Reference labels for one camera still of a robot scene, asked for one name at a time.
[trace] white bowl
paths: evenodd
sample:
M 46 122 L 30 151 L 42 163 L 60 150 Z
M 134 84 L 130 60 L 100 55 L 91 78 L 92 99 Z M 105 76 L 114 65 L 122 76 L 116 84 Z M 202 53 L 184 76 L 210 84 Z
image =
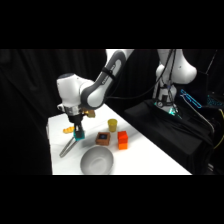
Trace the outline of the white bowl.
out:
M 113 154 L 102 146 L 90 149 L 81 160 L 81 170 L 85 175 L 109 175 L 113 165 Z

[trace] black curtain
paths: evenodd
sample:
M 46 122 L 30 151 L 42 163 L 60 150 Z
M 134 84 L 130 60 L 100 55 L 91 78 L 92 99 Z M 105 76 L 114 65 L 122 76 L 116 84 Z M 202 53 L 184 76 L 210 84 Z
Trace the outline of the black curtain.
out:
M 184 54 L 190 64 L 205 72 L 215 51 L 185 49 Z M 209 71 L 211 88 L 219 91 L 224 82 L 223 55 L 220 50 Z M 75 73 L 95 81 L 105 63 L 105 49 L 0 49 L 1 173 L 52 173 L 45 127 L 49 117 L 60 114 L 56 80 L 62 74 Z M 155 83 L 158 65 L 156 49 L 135 50 L 114 96 L 132 97 L 147 91 Z M 136 100 L 110 99 L 106 103 L 123 116 L 125 109 L 150 99 L 152 93 Z

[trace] white table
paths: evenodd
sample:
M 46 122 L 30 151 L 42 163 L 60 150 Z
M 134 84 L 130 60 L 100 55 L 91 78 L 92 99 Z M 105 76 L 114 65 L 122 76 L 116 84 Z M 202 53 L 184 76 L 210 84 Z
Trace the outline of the white table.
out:
M 118 120 L 117 131 L 126 131 L 129 136 L 128 150 L 120 151 L 117 133 L 111 134 L 110 146 L 107 147 L 114 155 L 111 175 L 190 175 L 106 105 L 96 111 L 96 118 L 84 117 L 86 139 L 80 141 L 63 159 L 59 154 L 72 138 L 72 134 L 64 134 L 63 129 L 71 127 L 72 124 L 66 114 L 49 118 L 53 174 L 82 175 L 80 162 L 83 155 L 95 146 L 98 132 L 108 132 L 107 121 L 111 118 Z

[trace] wooden block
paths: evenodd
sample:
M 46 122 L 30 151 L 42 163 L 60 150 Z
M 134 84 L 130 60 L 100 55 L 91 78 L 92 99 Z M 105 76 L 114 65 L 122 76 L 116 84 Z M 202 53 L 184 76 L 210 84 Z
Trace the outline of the wooden block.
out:
M 110 132 L 99 132 L 96 138 L 96 144 L 102 146 L 109 146 Z
M 126 149 L 128 149 L 128 143 L 118 144 L 118 148 L 119 148 L 119 150 L 126 150 Z
M 87 110 L 86 108 L 82 108 L 83 113 L 88 117 L 88 118 L 95 118 L 96 113 L 94 110 Z

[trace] cup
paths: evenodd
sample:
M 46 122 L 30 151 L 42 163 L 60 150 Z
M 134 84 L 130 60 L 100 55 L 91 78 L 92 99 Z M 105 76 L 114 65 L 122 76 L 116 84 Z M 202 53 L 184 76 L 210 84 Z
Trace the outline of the cup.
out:
M 110 132 L 116 132 L 117 131 L 117 120 L 110 119 L 108 121 L 108 125 L 109 125 L 109 131 Z

